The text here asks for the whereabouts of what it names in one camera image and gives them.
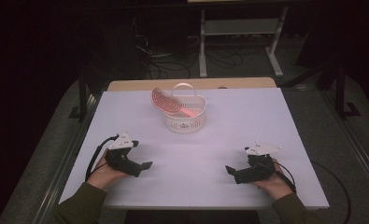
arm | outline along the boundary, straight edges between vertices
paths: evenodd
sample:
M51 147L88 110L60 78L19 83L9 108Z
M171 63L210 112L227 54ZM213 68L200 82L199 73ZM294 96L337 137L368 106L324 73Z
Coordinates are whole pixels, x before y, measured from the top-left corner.
M96 169L77 192L66 201L58 204L54 216L58 223L95 223L100 217L106 198L104 191L115 180L127 176L106 164L106 151L96 164Z
M275 163L277 171L282 172L279 165ZM298 196L292 192L291 188L284 180L276 174L271 175L263 181L251 183L259 189L263 189L275 201L272 206L277 211L281 223L290 224L320 224L324 221L316 214L308 211Z

cable on floor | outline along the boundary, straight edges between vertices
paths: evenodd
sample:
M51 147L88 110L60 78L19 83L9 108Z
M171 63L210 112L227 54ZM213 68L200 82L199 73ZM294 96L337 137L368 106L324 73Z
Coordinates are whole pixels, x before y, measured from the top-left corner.
M338 182L338 184L341 186L341 189L344 191L345 193L345 196L347 198L347 205L348 205L348 210L347 210L347 215L345 217L345 220L344 220L344 224L347 224L349 223L349 220L350 220L350 216L351 216L351 213L352 213L352 202L350 200L350 196L349 196L349 193L348 193L348 190L347 188L345 187L344 183L342 183L342 181L338 178L337 175L335 175L331 170L329 170L328 168L326 168L325 166L321 165L320 163L316 162L316 161L311 161L313 164L316 164L318 167L322 168L323 170L327 171L330 175L332 175L335 180Z
M188 78L191 78L192 73L191 73L191 67L193 67L193 65L195 64L197 58L198 58L198 52L194 52L195 56L193 57L193 60L190 62L189 65L186 65L183 61L185 59L182 59L180 57L178 57L177 55L168 55L166 57L161 57L161 58L156 58L156 59L151 59L149 61L149 64L156 67L158 69L158 78L160 78L160 74L161 73L166 73L166 71L187 71L188 72Z

wire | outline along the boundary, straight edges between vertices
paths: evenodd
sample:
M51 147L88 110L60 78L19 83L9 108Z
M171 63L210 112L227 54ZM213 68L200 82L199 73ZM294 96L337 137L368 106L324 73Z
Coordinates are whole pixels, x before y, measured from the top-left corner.
M234 56L238 56L239 59L243 62L242 56L240 56L240 55L237 54L238 51L239 50L236 50L234 52L230 52L228 49L225 49L225 50L216 50L216 49L214 49L213 50L213 52L215 52L216 54L218 54L222 59L233 59Z
M195 64L197 58L198 58L198 51L192 52L191 54L195 53L195 56L193 57L193 60L190 62L189 65L184 64L184 60L186 60L187 58L183 59L181 57L179 57L178 55L175 54L171 54L171 55L167 55L165 58L168 58L170 60L166 60L163 59L163 57L161 58L153 58L151 59L151 61L149 62L150 65L153 65L154 67L156 67L158 69L158 77L160 78L160 75L162 73L165 73L166 76L168 77L168 73L164 70L167 71L187 71L188 73L188 78L191 78L192 73L190 68L193 67L193 65Z
M135 46L137 49L141 49L143 52L145 52L145 53L147 53L147 54L149 54L149 55L152 55L152 50L148 50L148 49L143 49L143 48L141 48L141 47L139 47L139 46Z
M294 177L292 176L292 174L290 173L290 171L282 164L274 161L274 163L276 163L277 165L281 166L283 169L285 169L287 171L287 173L289 173L289 175L291 176L291 180L292 180L292 184L295 186L295 181L294 181Z
M161 58L170 57L170 56L175 56L175 54L173 53L155 54L155 55L151 55L150 57L156 60L156 59L161 59Z
M151 71L151 69L149 69L149 78L150 78L150 79L153 79L153 77L152 77L152 72L158 72L158 76L157 76L157 78L156 78L156 79L160 79L160 78L161 78L161 74L162 74L162 73L166 74L166 78L169 78L169 76L167 75L167 73L161 70L161 67L160 67L160 66L158 66L158 65L157 65L157 64L155 64L155 63L149 63L149 66L150 66L150 65L152 65L152 66L154 66L154 67L156 67L156 68L158 69L158 71Z
M316 161L311 161L313 164L316 164L317 166L319 166L320 168L324 169L325 171L327 171L330 175L332 175L335 180L338 182L338 184L341 186L342 190L345 193L345 196L347 197L347 204L348 204L348 210L347 210L347 216L345 217L344 220L344 224L349 223L350 220L350 216L352 213L352 202L350 200L350 196L348 193L347 188L345 187L345 185L342 183L342 181L338 178L338 176L336 176L332 171L330 171L329 169L327 169L325 166L321 165L320 163L316 162Z
M205 56L216 66L218 67L222 67L222 68L234 68L236 67L238 64L236 64L236 62L233 60L232 63L227 63L224 60L218 59L214 56L212 56L210 53L206 53L205 52Z
M105 143L107 143L108 141L115 141L118 137L119 137L119 135L109 137L99 147L97 147L96 151L93 153L91 161L89 162L88 169L87 169L86 175L85 175L85 181L87 181L89 176L91 176L91 173L92 173L91 169L92 169L92 167L94 165L94 162L96 161L97 157L99 156L100 151L102 150L103 146L105 145Z
M102 168L102 167L103 167L103 166L105 166L105 165L106 165L106 162L105 162L105 163L103 163L103 164L101 164L100 166L98 166L98 167L94 168L94 170L91 172L91 174L93 174L96 170L98 170L98 169Z
M135 37L143 37L143 39L146 41L146 46L149 46L149 41L147 40L147 38L143 35L136 35Z

black cable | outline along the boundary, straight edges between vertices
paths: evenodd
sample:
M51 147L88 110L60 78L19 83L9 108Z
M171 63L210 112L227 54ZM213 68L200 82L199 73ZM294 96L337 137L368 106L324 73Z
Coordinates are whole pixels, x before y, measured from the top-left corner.
M292 176L292 174L290 173L290 171L282 164L274 161L274 163L276 163L277 165L281 166L283 169L285 169L287 171L287 173L289 173L289 175L291 176L291 180L292 180L292 184L295 186L295 180L294 177Z
M108 141L115 141L118 137L119 137L119 135L109 137L100 146L97 147L96 151L93 153L91 161L89 162L88 169L87 169L86 175L85 175L85 181L87 181L89 176L91 176L91 173L92 173L91 169L92 169L92 167L94 165L94 162L96 161L97 157L99 156L100 151L102 150L103 146L105 145L105 143L108 142Z
M155 63L163 62L163 63L176 63L183 60L183 56L179 54L169 53L164 55L155 55L150 57Z
M161 74L162 74L162 73L166 74L166 78L169 78L169 76L167 75L167 73L166 73L166 72L164 72L164 71L162 71L162 70L161 70L161 67L160 67L160 66L158 66L156 63L149 63L149 65L152 65L152 66L154 66L154 67L156 67L156 68L158 69L158 71L157 71L157 72L158 72L159 74L158 74L158 76L157 76L157 78L156 78L156 79L160 79L160 78L161 78ZM150 76L150 78L151 78L151 79L153 79L152 74L151 74L152 72L153 72L153 71L151 71L151 69L150 69L150 70L149 70L149 76Z
M245 52L245 53L243 53L241 51L242 50L239 50L237 52L237 54L242 55L242 56L244 56L244 55L252 55L252 54L256 54L256 53L260 53L260 52L264 51L264 48L263 47L259 47L259 48L255 49L255 50L249 50L248 52Z
M233 67L235 67L236 66L236 64L235 63L227 63L227 62L225 62L225 61L223 61L223 60L220 60L220 59L217 59L217 58L215 58L215 57L213 57L211 54L209 54L209 53L206 53L205 52L205 56L213 63L213 64L215 64L216 66L218 66L218 67L221 67L221 68L233 68ZM219 62L219 63L223 63L223 64L227 64L227 66L223 66L223 65L220 65L220 64L217 64L216 62Z
M149 79L150 79L150 80L153 80L153 78L152 78L152 74L151 74L151 68L150 68L150 66L149 66L149 63L147 63L147 65L146 65L146 69L147 69L147 72L149 73Z
M195 64L196 59L198 58L198 54L196 54L193 57L193 60L191 61L191 63L189 65L186 65L184 63L178 63L180 61L182 61L183 59L178 58L178 59L173 59L173 60L165 60L165 61L161 61L161 59L152 59L152 61L150 62L150 64L152 64L153 66L157 67L157 69L159 70L159 72L161 73L162 69L168 70L168 71L182 71L182 70L187 70L188 72L188 78L191 78L191 70L190 68ZM172 65L178 65L180 66L180 68L171 68L168 67L167 65L172 64Z
M193 53L198 54L199 50L194 50L194 51L188 52L188 55L191 55ZM177 57L177 58L174 59L174 60L165 60L166 58L174 58L174 57ZM194 61L196 61L196 58L197 57L195 57L195 59L190 63L190 65L188 65L189 67L191 67L194 64ZM182 55L179 55L179 54L171 54L171 55L166 55L166 56L162 56L162 57L151 57L151 59L154 63L177 63L177 62L186 60L187 58L183 57Z
M327 169L325 166L321 165L320 163L316 162L316 161L311 161L313 164L316 164L317 166L319 166L320 168L324 169L325 171L327 171L330 175L332 175L335 180L338 182L338 184L341 186L342 190L344 191L345 193L345 196L347 197L347 204L348 204L348 211L347 211L347 216L345 217L345 220L344 220L344 224L347 224L349 223L349 220L350 220L350 216L351 216L351 213L352 213L352 202L350 200L350 196L349 196L349 193L348 193L348 190L347 188L345 188L345 185L342 183L342 181L338 178L338 176L336 176L332 171L330 171L329 169Z
M234 63L234 65L240 65L243 63L243 57L239 54L237 54L237 52L230 52L229 50L216 50L214 49L213 50L217 55L219 55L220 58L222 59L231 59ZM239 58L239 62L237 62L235 59L234 59L234 56L236 56L237 58Z
M103 163L103 164L101 164L100 166L98 166L98 167L94 168L94 170L91 172L91 174L93 174L96 170L98 170L98 169L102 168L102 167L103 167L103 166L105 166L105 165L106 165L106 162L105 162L105 163Z
M219 53L219 55L222 55L221 58L233 58L234 56L238 56L239 55L238 53L239 53L240 49L233 50L233 51L230 51L228 49L224 49L224 50L219 50L219 51L221 51L221 53Z
M268 170L270 170L270 171L273 171L277 176L279 176L284 182L286 182L286 184L289 186L289 188L292 190L292 192L293 193L297 193L297 188L295 187L295 181L294 181L294 177L292 177L292 175L291 175L291 173L290 173L290 171L286 168L286 167L284 167L283 165L281 165L280 163L278 163L278 162L275 162L274 161L274 163L276 163L276 164L278 164L279 166L281 166L281 167L283 167L283 169L285 169L288 173L289 173L289 175L291 176L291 179L292 179L292 181L290 181L285 175L283 175L280 171L277 171L277 170L275 170L275 169L272 169L272 168L270 168L270 167L268 167L268 166L266 166L266 165L264 165L264 164L262 164L262 163L259 163L259 162L257 162L256 164L257 165L259 165L259 166L262 166L262 167L264 167L264 168L266 168L266 169L268 169Z

basket handle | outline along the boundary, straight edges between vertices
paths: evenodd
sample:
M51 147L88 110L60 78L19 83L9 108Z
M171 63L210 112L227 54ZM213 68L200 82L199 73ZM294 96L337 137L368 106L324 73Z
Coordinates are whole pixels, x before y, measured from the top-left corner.
M173 93L174 93L175 89L176 89L176 88L178 88L178 87L181 87L181 86L190 87L190 88L193 90L193 95L194 95L194 96L196 96L196 90L195 90L195 88L194 88L191 84L186 83L186 82L180 82L180 83L178 83L178 84L177 84L177 85L172 89L172 95L174 95Z

